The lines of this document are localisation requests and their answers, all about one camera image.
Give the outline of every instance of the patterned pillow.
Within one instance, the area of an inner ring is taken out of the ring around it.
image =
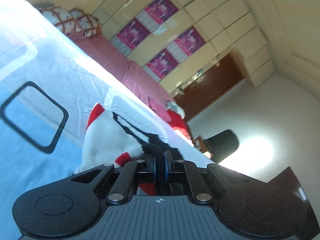
[[[90,37],[95,34],[101,34],[101,25],[98,23],[98,19],[91,14],[85,14],[78,9],[72,9],[69,13],[80,23],[84,36]]]
[[[64,34],[80,32],[80,23],[70,13],[60,7],[39,9],[41,14]]]

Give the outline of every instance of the white bedsheet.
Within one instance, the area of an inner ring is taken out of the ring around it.
[[[14,97],[27,82],[36,86],[29,83]],[[210,163],[28,2],[0,0],[0,239],[20,237],[11,208],[22,193],[80,166],[95,103],[158,134],[199,167]]]

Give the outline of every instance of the black frame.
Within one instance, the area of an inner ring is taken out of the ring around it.
[[[62,112],[63,112],[63,118],[62,121],[51,141],[51,143],[48,146],[42,146],[39,143],[37,143],[35,140],[33,140],[30,136],[28,136],[23,130],[21,130],[18,126],[16,126],[12,121],[10,121],[7,116],[4,114],[5,108],[13,101],[13,99],[18,96],[26,87],[33,87],[36,90],[38,90],[41,94],[43,94],[49,101],[51,101],[55,106],[57,106]],[[61,133],[67,123],[67,120],[69,118],[68,111],[63,108],[61,105],[59,105],[55,100],[53,100],[51,97],[49,97],[40,87],[38,87],[35,83],[32,81],[28,81],[25,84],[23,84],[17,91],[15,91],[1,106],[0,106],[0,117],[1,119],[9,125],[13,130],[15,130],[20,136],[22,136],[25,140],[27,140],[29,143],[31,143],[34,147],[38,148],[40,151],[44,153],[51,154],[61,136]]]

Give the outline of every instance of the wooden furniture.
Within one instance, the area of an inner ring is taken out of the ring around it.
[[[185,111],[184,121],[188,122],[214,101],[228,92],[243,79],[233,57],[226,55],[219,66],[212,66],[178,94],[174,100]]]
[[[194,145],[196,146],[196,148],[197,148],[200,152],[202,152],[202,153],[208,152],[208,149],[207,149],[207,147],[205,146],[205,144],[204,144],[203,139],[202,139],[201,136],[198,136],[198,137],[195,139]]]

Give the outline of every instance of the cushion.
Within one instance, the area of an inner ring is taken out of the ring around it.
[[[149,107],[152,111],[154,111],[162,120],[166,121],[167,123],[171,122],[172,119],[170,115],[165,110],[164,106],[161,106],[156,101],[149,99]]]
[[[84,36],[90,37],[95,34],[101,34],[101,25],[98,19],[91,14],[85,14],[84,11],[79,9],[72,9],[69,13],[80,23]]]
[[[60,7],[39,9],[41,14],[64,34],[80,32],[80,23],[70,13]]]

